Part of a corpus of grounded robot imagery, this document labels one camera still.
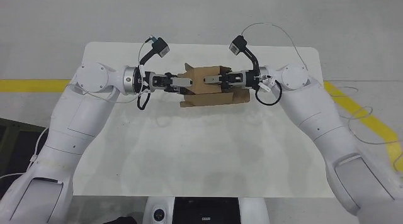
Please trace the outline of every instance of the cable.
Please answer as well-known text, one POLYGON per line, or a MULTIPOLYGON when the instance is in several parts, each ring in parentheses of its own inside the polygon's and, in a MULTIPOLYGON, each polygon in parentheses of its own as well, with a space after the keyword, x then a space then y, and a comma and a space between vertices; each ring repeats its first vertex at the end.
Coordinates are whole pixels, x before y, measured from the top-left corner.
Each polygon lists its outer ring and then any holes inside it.
POLYGON ((11 174, 7 174, 7 175, 3 175, 0 177, 0 179, 4 178, 4 177, 8 177, 8 176, 14 176, 14 175, 23 175, 24 172, 18 172, 18 173, 11 173, 11 174))
POLYGON ((150 96, 151 96, 151 93, 148 92, 148 93, 147 93, 147 98, 145 99, 145 102, 144 102, 143 106, 140 105, 140 98, 141 98, 141 96, 139 96, 139 97, 137 98, 137 107, 138 107, 139 110, 145 110, 145 107, 147 106, 147 103, 149 103, 150 96))
POLYGON ((31 166, 32 166, 32 164, 34 163, 34 161, 35 161, 35 159, 37 159, 37 157, 38 157, 38 146, 39 146, 39 141, 40 141, 40 139, 42 138, 42 136, 43 136, 43 134, 46 132, 48 130, 48 128, 45 128, 42 132, 41 132, 41 134, 39 135, 39 137, 38 137, 38 139, 37 139, 37 143, 35 144, 35 150, 34 150, 34 152, 33 152, 33 155, 32 155, 32 157, 31 157, 31 160, 30 160, 30 164, 28 165, 28 168, 26 168, 26 170, 28 170, 31 166))
POLYGON ((295 46, 294 41, 292 40, 291 36, 290 36, 283 28, 281 28, 280 26, 278 26, 278 25, 276 25, 276 24, 273 24, 273 23, 266 23, 266 22, 253 23, 253 24, 250 24, 249 26, 245 27, 245 28, 242 30, 241 35, 244 36, 244 32, 245 32, 248 28, 250 28, 251 26, 254 26, 254 25, 270 25, 270 26, 275 26, 275 27, 279 28, 281 31, 283 31, 283 32, 286 34, 286 36, 291 40, 291 43, 292 43, 292 45, 293 45, 293 47, 294 47, 294 49, 295 49, 297 55, 300 57, 300 60, 301 60, 302 63, 304 64, 305 68, 308 70, 307 64, 306 64, 306 63, 304 62, 304 60, 302 59, 302 57, 301 57, 301 55, 300 55, 300 52, 298 52, 298 49, 297 49, 297 47, 295 46))
MULTIPOLYGON (((39 146, 39 141, 42 138, 43 134, 48 130, 48 128, 45 128, 41 134, 39 135, 38 139, 37 139, 37 143, 35 144, 35 150, 33 152, 33 155, 30 159, 30 164, 28 165, 28 168, 26 168, 26 170, 28 171, 28 169, 32 166, 32 164, 34 163, 35 159, 37 159, 38 155, 38 146, 39 146)), ((12 173, 12 174, 6 174, 0 177, 0 179, 4 178, 4 177, 8 177, 8 176, 14 176, 14 175, 22 175, 24 174, 24 172, 18 172, 18 173, 12 173)))
MULTIPOLYGON (((356 92, 359 91, 356 87, 343 86, 343 88, 354 89, 356 92)), ((347 95, 344 95, 344 96, 343 96, 343 95, 342 95, 342 96, 337 95, 337 96, 335 96, 335 95, 332 95, 331 93, 329 93, 329 94, 330 94, 330 96, 333 97, 333 98, 348 97, 347 95)), ((367 145, 388 145, 388 144, 390 144, 390 143, 403 143, 403 140, 396 140, 396 141, 384 142, 384 143, 373 143, 373 142, 367 142, 367 141, 365 141, 365 140, 362 140, 359 136, 357 136, 357 135, 355 134, 355 132, 351 129, 351 120, 358 120, 358 119, 367 118, 367 117, 369 117, 370 115, 372 115, 372 113, 373 113, 373 108, 372 108, 371 106, 363 106, 363 107, 361 107, 360 109, 358 109, 357 111, 355 111, 349 118, 348 118, 348 117, 345 117, 345 116, 340 116, 340 117, 348 119, 348 121, 347 121, 347 128, 348 128, 348 131, 351 132, 351 134, 353 134, 353 136, 354 136, 358 141, 360 141, 361 143, 365 143, 365 144, 367 144, 367 145), (359 117, 357 117, 356 115, 357 115, 360 111, 362 111, 363 109, 370 109, 370 111, 369 111, 365 116, 359 116, 359 117)), ((393 167, 393 168, 395 169, 395 171, 398 172, 398 173, 400 173, 400 171, 397 169, 396 164, 397 164, 397 162, 398 162, 402 157, 403 157, 403 152, 402 152, 402 153, 393 161, 393 163, 392 163, 392 167, 393 167)))
POLYGON ((281 84, 277 80, 275 80, 275 82, 276 82, 276 84, 278 86, 278 89, 280 90, 280 93, 278 95, 277 100, 274 103, 265 103, 262 100, 260 100, 259 97, 258 97, 258 91, 260 89, 260 86, 258 86, 258 88, 255 89, 254 97, 256 98, 256 100, 258 100, 259 103, 261 103, 263 105, 266 105, 266 106, 273 106, 273 105, 276 105, 280 101, 281 95, 283 94, 283 88, 282 88, 281 84))
POLYGON ((251 60, 252 65, 253 65, 253 70, 257 71, 258 76, 260 76, 259 61, 256 58, 256 56, 247 47, 245 47, 244 54, 246 55, 246 57, 249 60, 251 60))
MULTIPOLYGON (((137 62, 138 62, 137 68, 138 68, 138 70, 140 69, 139 66, 140 66, 140 54, 141 54, 141 50, 143 49, 144 45, 145 45, 148 41, 149 41, 149 40, 146 40, 146 41, 141 45, 141 47, 140 47, 139 55, 138 55, 138 57, 137 57, 137 62)), ((107 102, 110 102, 110 103, 115 103, 115 104, 116 104, 116 103, 131 103, 131 102, 135 101, 139 96, 141 96, 142 93, 144 93, 144 92, 142 91, 142 90, 143 90, 143 86, 144 86, 144 79, 143 79, 143 75, 142 75, 142 74, 140 74, 140 76, 141 76, 141 88, 140 88, 140 92, 137 93, 137 94, 134 96, 134 98, 131 99, 131 100, 129 100, 129 101, 112 101, 112 100, 109 100, 109 99, 105 99, 105 98, 102 98, 102 97, 100 97, 100 96, 96 96, 96 95, 92 94, 91 92, 89 92, 89 91, 83 89, 82 87, 80 87, 79 85, 76 85, 76 84, 68 84, 67 86, 76 87, 76 88, 82 90, 82 91, 84 92, 84 95, 85 95, 85 94, 88 94, 88 95, 90 95, 90 96, 92 96, 92 97, 94 97, 94 98, 98 98, 98 99, 101 99, 101 100, 103 100, 103 101, 107 101, 107 102)))

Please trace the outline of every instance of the white table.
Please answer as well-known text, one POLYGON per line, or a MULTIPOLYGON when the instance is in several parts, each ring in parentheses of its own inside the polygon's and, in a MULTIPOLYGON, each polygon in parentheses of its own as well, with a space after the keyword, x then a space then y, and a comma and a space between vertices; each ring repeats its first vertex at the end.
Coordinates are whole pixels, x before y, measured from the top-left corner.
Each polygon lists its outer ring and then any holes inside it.
MULTIPOLYGON (((137 65, 140 45, 92 42, 83 62, 115 69, 137 65)), ((244 55, 232 55, 227 45, 169 47, 163 59, 154 56, 146 69, 177 74, 184 72, 185 62, 194 67, 225 65, 234 71, 251 68, 244 55)), ((292 47, 250 49, 260 65, 279 68, 300 62, 292 47)), ((310 74, 322 82, 317 50, 298 49, 310 74)), ((117 104, 78 165, 74 194, 333 197, 320 153, 281 106, 263 106, 252 96, 246 104, 180 108, 182 99, 156 91, 145 111, 135 103, 117 104)))

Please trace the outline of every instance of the cardboard box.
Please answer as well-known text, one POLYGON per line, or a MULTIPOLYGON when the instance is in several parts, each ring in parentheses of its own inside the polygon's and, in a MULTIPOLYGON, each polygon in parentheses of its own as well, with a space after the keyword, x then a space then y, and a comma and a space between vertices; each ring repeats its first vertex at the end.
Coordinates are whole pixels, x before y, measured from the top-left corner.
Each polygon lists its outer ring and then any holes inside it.
POLYGON ((185 63, 184 69, 186 72, 178 74, 178 77, 190 78, 193 84, 187 88, 188 94, 184 95, 184 101, 180 103, 181 108, 247 103, 251 100, 248 89, 233 87, 222 90, 219 84, 204 83, 206 76, 228 73, 231 71, 229 67, 192 67, 185 63))

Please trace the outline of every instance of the cable clip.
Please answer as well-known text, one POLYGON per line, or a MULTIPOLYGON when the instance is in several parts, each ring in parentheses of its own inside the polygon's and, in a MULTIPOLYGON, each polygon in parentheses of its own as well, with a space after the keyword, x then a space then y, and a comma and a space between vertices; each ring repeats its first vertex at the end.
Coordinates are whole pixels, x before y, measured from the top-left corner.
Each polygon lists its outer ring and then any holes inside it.
POLYGON ((139 69, 140 69, 140 74, 141 74, 141 76, 142 76, 143 78, 145 78, 144 65, 140 65, 140 66, 139 66, 139 69))
POLYGON ((266 92, 270 92, 271 91, 271 89, 268 87, 268 86, 266 86, 266 85, 264 85, 262 82, 259 82, 259 87, 261 87, 262 89, 264 89, 266 92))
POLYGON ((270 77, 269 81, 270 81, 270 87, 274 87, 274 85, 276 85, 276 79, 273 76, 270 77))
POLYGON ((31 159, 30 159, 30 162, 35 162, 37 158, 38 158, 38 155, 37 155, 37 154, 33 154, 32 157, 31 157, 31 159))

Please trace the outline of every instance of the yellow floor line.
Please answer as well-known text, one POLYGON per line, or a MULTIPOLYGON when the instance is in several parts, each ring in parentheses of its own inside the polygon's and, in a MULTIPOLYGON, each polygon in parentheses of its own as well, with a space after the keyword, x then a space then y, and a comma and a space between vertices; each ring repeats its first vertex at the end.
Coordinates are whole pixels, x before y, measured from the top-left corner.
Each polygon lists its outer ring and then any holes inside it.
MULTIPOLYGON (((335 103, 340 105, 342 108, 344 108, 346 111, 348 111, 350 114, 354 114, 357 112, 359 109, 362 108, 361 105, 356 103, 354 100, 352 100, 350 97, 346 96, 343 92, 341 92, 338 88, 336 88, 333 84, 330 82, 324 82, 324 86, 327 92, 331 93, 333 96, 333 100, 335 103)), ((357 114, 355 114, 356 117, 362 117, 366 116, 368 114, 368 111, 363 109, 357 114)), ((360 119, 360 121, 367 126, 371 131, 373 131, 375 134, 377 134, 380 138, 384 140, 385 143, 390 143, 397 141, 397 134, 394 132, 391 128, 389 128, 385 123, 382 123, 378 118, 376 118, 374 115, 370 115, 366 118, 360 119)), ((390 143, 385 145, 386 150, 389 155, 390 163, 393 165, 396 159, 399 158, 399 156, 402 153, 402 148, 400 146, 400 143, 390 143)), ((403 171, 403 158, 399 159, 396 162, 396 169, 398 171, 403 171)))
MULTIPOLYGON (((65 86, 70 80, 0 80, 0 92, 62 92, 65 86)), ((354 114, 361 108, 361 105, 354 100, 346 96, 342 91, 335 87, 330 82, 324 82, 324 87, 327 92, 332 93, 337 97, 333 97, 333 100, 348 111, 350 114, 354 114)), ((365 116, 368 112, 364 109, 356 114, 357 117, 365 116)), ((397 134, 385 123, 382 123, 378 118, 373 115, 362 118, 360 121, 382 138, 385 143, 394 142, 397 140, 397 134)), ((390 143, 386 146, 386 150, 389 154, 391 164, 402 153, 400 143, 390 143)), ((396 168, 399 171, 403 171, 403 159, 400 159, 396 163, 396 168)))
POLYGON ((70 80, 0 80, 0 92, 63 92, 70 80))

